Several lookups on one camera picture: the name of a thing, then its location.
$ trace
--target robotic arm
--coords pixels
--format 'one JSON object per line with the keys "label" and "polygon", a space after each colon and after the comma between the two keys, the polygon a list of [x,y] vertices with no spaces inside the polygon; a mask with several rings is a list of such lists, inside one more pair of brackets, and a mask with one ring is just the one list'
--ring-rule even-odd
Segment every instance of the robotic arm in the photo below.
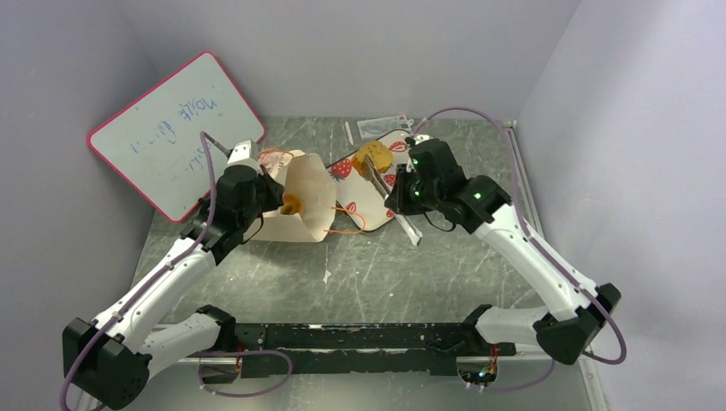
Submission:
{"label": "robotic arm", "polygon": [[[253,159],[253,144],[248,141],[230,153],[227,168],[217,180],[214,220],[199,245],[184,259],[173,261],[204,232],[210,200],[200,200],[199,215],[154,268],[153,272],[168,268],[160,278],[148,284],[152,276],[145,276],[92,322],[75,319],[66,327],[62,336],[65,373],[101,325],[118,318],[119,308],[149,286],[93,345],[73,378],[74,384],[111,409],[131,403],[151,377],[178,360],[203,350],[236,351],[240,342],[249,349],[259,345],[287,352],[298,373],[428,370],[451,375],[451,363],[445,362],[451,358],[455,362],[457,356],[487,355],[495,345],[497,350],[502,348],[502,354],[512,355],[517,343],[539,345],[554,360],[574,364],[605,324],[604,316],[585,292],[595,296],[609,313],[620,300],[619,291],[611,284],[598,286],[576,271],[534,230],[527,235],[509,195],[490,177],[467,179],[447,144],[423,135],[408,143],[412,146],[410,162],[397,166],[396,184],[385,205],[403,216],[440,211],[451,223],[501,253],[535,288],[544,307],[480,306],[461,324],[427,327],[238,325],[224,311],[206,306],[184,322],[154,332],[157,322],[197,279],[245,243],[243,236],[256,218],[282,205],[284,187]],[[576,285],[538,253],[534,241],[571,272]],[[249,334],[257,337],[247,341],[244,336],[248,332],[241,330],[250,330]],[[340,350],[348,351],[344,358],[336,354]],[[258,365],[266,368],[255,369],[254,363],[246,363],[245,376],[277,372],[265,364]]]}

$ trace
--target marble tabletop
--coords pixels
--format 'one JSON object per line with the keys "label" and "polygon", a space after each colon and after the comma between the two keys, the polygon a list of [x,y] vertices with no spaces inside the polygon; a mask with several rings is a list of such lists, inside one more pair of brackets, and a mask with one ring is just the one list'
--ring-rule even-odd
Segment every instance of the marble tabletop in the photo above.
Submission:
{"label": "marble tabletop", "polygon": [[[261,148],[316,152],[331,164],[364,142],[355,120],[262,118],[267,136]],[[450,144],[467,176],[487,174],[511,193],[507,149],[491,125],[433,120],[426,133]],[[433,220],[446,224],[438,216]],[[542,305],[504,258],[463,229],[444,233],[422,217],[414,221],[424,234],[418,248],[396,221],[368,234],[330,234],[320,243],[250,241],[198,281],[163,322],[180,322],[205,304],[238,322],[255,323],[460,322],[479,304]],[[333,228],[354,226],[338,213]],[[166,254],[181,229],[154,216],[134,283]]]}

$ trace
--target paper bag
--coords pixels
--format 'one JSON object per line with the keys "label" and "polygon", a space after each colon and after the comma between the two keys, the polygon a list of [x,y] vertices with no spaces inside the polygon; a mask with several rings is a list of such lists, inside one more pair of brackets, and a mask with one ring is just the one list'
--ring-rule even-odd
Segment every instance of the paper bag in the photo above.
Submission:
{"label": "paper bag", "polygon": [[302,213],[283,215],[280,209],[269,211],[249,228],[245,238],[251,235],[257,241],[320,242],[328,234],[336,211],[336,184],[323,165],[318,154],[300,150],[292,152],[267,152],[260,163],[270,176],[285,186],[285,194],[292,194],[302,201]]}

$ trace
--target strawberry illustration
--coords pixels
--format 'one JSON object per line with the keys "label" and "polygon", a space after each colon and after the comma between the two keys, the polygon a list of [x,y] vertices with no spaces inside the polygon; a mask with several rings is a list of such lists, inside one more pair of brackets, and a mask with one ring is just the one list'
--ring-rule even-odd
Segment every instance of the strawberry illustration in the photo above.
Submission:
{"label": "strawberry illustration", "polygon": [[384,181],[386,182],[386,184],[393,187],[394,184],[396,184],[396,175],[395,174],[386,174],[384,176]]}
{"label": "strawberry illustration", "polygon": [[330,175],[333,176],[336,181],[340,181],[345,179],[345,177],[350,176],[350,171],[352,169],[353,165],[351,165],[350,160],[344,158],[330,167]]}
{"label": "strawberry illustration", "polygon": [[403,141],[397,141],[388,147],[392,152],[405,152],[406,151],[406,143]]}

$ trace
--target gray wall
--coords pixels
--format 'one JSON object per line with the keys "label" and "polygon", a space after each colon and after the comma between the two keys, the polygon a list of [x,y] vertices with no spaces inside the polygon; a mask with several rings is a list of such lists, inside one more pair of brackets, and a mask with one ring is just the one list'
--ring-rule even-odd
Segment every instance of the gray wall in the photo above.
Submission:
{"label": "gray wall", "polygon": [[583,0],[520,117],[545,232],[623,292],[614,410],[726,402],[724,39],[722,1]]}
{"label": "gray wall", "polygon": [[113,2],[0,3],[2,409],[57,409],[62,328],[131,282],[152,209],[86,133],[157,79]]}
{"label": "gray wall", "polygon": [[516,118],[579,0],[119,0],[162,75],[209,49],[259,114]]}

